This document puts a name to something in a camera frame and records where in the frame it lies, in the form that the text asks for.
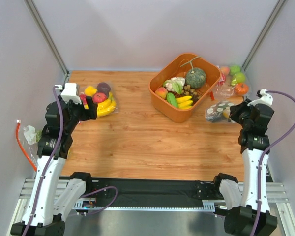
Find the polka dot zip bag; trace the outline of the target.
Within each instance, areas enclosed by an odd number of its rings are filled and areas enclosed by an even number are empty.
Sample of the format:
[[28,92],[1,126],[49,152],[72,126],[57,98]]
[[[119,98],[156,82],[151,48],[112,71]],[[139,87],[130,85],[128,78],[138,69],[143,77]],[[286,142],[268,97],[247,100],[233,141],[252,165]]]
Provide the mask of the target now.
[[235,123],[230,119],[230,107],[233,106],[234,103],[230,101],[220,101],[212,106],[210,106],[205,111],[205,119],[211,123],[219,123],[219,122],[230,122]]

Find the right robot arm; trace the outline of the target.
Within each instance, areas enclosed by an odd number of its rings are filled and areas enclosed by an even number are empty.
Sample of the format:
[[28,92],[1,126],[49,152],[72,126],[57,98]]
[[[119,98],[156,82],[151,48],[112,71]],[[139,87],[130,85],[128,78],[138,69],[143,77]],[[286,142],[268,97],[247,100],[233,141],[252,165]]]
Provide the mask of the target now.
[[233,176],[220,173],[214,186],[226,203],[224,230],[233,236],[269,236],[277,217],[270,214],[266,192],[266,168],[270,141],[267,126],[274,114],[261,100],[244,100],[230,107],[230,119],[241,125],[238,138],[244,162],[243,189]]

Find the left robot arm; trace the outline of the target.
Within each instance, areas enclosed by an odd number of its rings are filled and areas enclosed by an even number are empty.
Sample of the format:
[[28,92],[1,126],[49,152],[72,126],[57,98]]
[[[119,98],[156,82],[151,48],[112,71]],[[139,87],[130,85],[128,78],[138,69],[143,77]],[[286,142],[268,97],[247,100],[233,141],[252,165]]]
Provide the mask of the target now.
[[74,203],[92,190],[91,175],[74,172],[65,190],[56,200],[60,174],[73,143],[72,132],[81,121],[97,118],[97,104],[86,96],[80,104],[65,102],[57,96],[46,108],[46,125],[38,142],[37,174],[22,220],[14,223],[13,236],[61,236]]

